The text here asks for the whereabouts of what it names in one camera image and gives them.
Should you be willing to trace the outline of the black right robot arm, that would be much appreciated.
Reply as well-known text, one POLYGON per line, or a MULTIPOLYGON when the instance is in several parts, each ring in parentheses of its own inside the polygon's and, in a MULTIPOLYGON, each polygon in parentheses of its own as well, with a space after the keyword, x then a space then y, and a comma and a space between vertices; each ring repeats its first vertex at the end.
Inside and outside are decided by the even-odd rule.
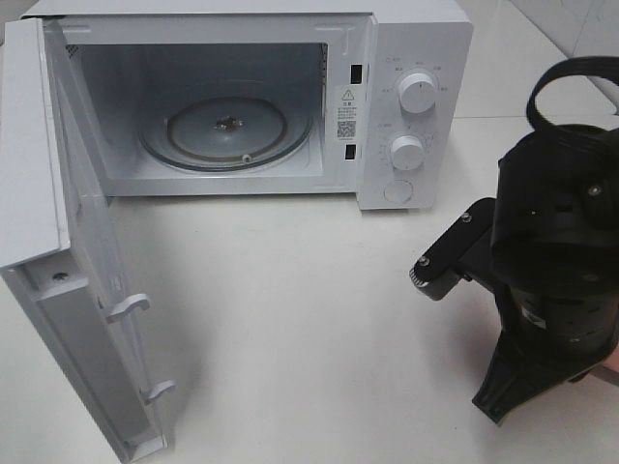
POLYGON ((501 333, 475 405, 501 422, 618 345, 618 134, 584 154, 533 132, 499 162, 489 268, 501 333))

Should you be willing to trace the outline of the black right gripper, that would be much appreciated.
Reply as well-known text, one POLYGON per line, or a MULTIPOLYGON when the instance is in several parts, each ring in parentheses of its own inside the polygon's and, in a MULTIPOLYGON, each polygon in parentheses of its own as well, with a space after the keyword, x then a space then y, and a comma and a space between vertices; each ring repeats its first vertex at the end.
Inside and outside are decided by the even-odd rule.
POLYGON ((502 330, 473 404, 500 425, 516 408, 576 382, 618 346, 618 301, 497 291, 502 330))

